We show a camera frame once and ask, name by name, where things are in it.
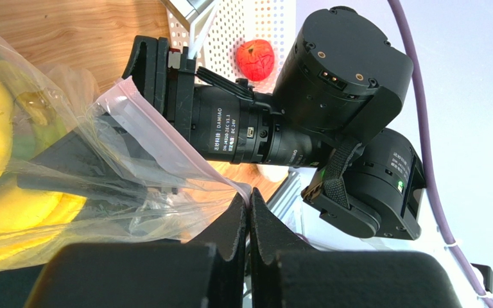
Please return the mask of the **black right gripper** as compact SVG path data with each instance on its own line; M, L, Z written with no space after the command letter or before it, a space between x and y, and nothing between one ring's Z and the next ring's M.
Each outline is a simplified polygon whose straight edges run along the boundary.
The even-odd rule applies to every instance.
M167 38L138 35L122 74L189 140L196 62ZM82 123L31 160L17 166L21 189L84 197L146 197L150 188L176 191L185 178L165 171L108 113Z

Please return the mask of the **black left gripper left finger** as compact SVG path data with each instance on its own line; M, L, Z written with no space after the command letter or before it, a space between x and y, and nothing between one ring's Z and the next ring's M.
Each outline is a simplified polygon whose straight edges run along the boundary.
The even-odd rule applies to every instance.
M247 209L228 209L188 243L76 243L43 268L26 307L241 307Z

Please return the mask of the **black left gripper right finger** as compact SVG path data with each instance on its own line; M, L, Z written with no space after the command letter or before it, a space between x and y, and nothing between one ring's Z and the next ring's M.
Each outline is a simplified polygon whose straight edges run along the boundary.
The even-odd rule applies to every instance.
M250 197L254 307L459 307L440 263L421 252L323 252Z

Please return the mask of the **clear zip top bag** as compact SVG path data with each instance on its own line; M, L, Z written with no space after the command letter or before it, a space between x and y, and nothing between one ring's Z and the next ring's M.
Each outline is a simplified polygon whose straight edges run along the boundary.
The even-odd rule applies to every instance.
M0 37L0 271L73 243L188 241L251 188L217 172L162 116L171 73L196 57L137 37L127 74L37 67Z

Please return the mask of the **fake yellow bananas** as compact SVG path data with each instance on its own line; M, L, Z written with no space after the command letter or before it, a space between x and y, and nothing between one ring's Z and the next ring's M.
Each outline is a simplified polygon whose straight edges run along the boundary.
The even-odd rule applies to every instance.
M0 60L0 271L38 265L87 202L19 186L41 172L33 158L69 132L57 103L66 95L44 74Z

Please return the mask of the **fake peach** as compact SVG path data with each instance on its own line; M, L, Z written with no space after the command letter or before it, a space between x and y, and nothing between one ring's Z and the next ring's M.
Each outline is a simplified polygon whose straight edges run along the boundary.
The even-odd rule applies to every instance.
M235 60L239 70L248 80L263 81L273 71L275 53L267 40L256 39L240 45Z

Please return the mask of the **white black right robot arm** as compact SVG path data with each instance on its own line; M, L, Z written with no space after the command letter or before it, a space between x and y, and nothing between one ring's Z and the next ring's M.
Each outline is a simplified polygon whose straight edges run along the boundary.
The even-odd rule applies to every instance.
M388 124L402 110L413 63L353 9L304 21L271 94L244 79L171 68L165 38L138 36L125 76L203 158L314 167L303 200L360 238L416 240L422 163Z

